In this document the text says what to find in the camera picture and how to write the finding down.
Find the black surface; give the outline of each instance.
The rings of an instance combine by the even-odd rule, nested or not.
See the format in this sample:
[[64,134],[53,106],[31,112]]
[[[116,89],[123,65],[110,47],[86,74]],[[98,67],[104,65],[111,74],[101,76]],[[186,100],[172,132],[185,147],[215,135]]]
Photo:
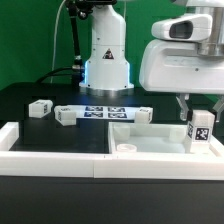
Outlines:
[[[20,122],[14,150],[107,152],[108,121],[78,119],[76,126],[63,127],[53,113],[28,118],[28,104],[44,98],[54,105],[152,106],[154,123],[183,123],[174,94],[136,89],[134,96],[108,99],[80,95],[68,85],[14,84],[0,91],[1,126]],[[189,106],[209,109],[213,103],[194,95]],[[223,138],[223,118],[215,133]],[[221,224],[224,182],[0,176],[0,224],[14,223]]]
[[223,182],[0,178],[1,224],[221,224]]

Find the green backdrop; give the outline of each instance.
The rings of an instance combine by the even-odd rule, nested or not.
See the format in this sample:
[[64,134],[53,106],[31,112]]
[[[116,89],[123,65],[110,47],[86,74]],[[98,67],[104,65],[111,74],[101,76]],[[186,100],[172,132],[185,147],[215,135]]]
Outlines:
[[[56,13],[62,0],[1,0],[0,2],[0,89],[13,82],[33,82],[51,70]],[[114,6],[123,14],[124,2]],[[181,15],[184,8],[169,0],[127,2],[126,58],[131,64],[131,82],[136,86],[144,49],[155,21]],[[79,21],[84,60],[90,56],[91,18]],[[58,30],[56,67],[72,65],[70,21],[63,9]]]

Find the white plastic part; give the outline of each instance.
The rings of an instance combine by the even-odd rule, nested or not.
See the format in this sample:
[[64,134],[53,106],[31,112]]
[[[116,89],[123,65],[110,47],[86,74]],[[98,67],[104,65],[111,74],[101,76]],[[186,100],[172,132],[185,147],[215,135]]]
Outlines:
[[147,91],[224,94],[222,58],[199,57],[196,43],[154,40],[146,47],[140,83]]
[[76,110],[72,106],[56,106],[55,119],[63,126],[76,125]]
[[130,137],[130,126],[125,123],[118,123],[114,125],[114,136],[120,141],[127,141]]
[[224,7],[223,0],[188,0],[188,7]]
[[118,152],[137,152],[137,147],[132,144],[119,144],[117,145]]
[[[206,14],[185,14],[175,19],[156,22],[152,26],[152,35],[158,39],[201,42],[210,37],[212,31],[212,17]],[[175,24],[190,22],[193,26],[192,35],[188,39],[172,38],[170,29]]]
[[186,130],[182,127],[176,127],[170,130],[169,141],[173,143],[182,143],[186,136]]
[[214,122],[214,114],[204,110],[193,111],[193,119],[188,122],[187,135],[184,140],[186,153],[211,153],[209,147]]
[[152,121],[153,108],[151,107],[140,107],[135,112],[135,123],[149,124]]
[[37,100],[29,104],[29,117],[42,118],[51,112],[51,100]]
[[92,22],[92,54],[85,65],[85,80],[80,87],[93,90],[125,90],[130,65],[125,59],[126,23],[111,5],[95,7]]
[[18,122],[8,122],[0,129],[0,151],[8,151],[19,138]]

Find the white block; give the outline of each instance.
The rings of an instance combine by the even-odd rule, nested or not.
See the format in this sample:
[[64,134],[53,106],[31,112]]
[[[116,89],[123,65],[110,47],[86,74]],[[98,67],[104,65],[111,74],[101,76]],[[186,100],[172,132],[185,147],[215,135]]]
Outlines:
[[193,119],[188,122],[184,140],[186,153],[209,154],[215,116],[203,110],[194,110]]
[[51,112],[51,100],[37,100],[29,104],[29,117],[42,118]]
[[0,130],[0,151],[8,151],[19,138],[18,122],[8,122]]
[[57,106],[54,109],[55,119],[63,126],[76,125],[76,111],[72,106]]
[[153,108],[151,107],[140,107],[135,112],[135,123],[149,124],[152,121]]

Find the white box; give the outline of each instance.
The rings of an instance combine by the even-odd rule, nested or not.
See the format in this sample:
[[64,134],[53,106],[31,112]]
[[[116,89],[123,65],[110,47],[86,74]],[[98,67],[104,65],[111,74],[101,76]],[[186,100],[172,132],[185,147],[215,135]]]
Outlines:
[[135,112],[135,123],[149,124],[152,121],[153,108],[151,107],[140,107]]
[[76,111],[72,106],[56,106],[55,119],[63,126],[76,125]]
[[8,122],[0,130],[0,151],[8,151],[19,138],[18,122]]
[[51,100],[37,100],[29,104],[29,117],[42,118],[51,112]]

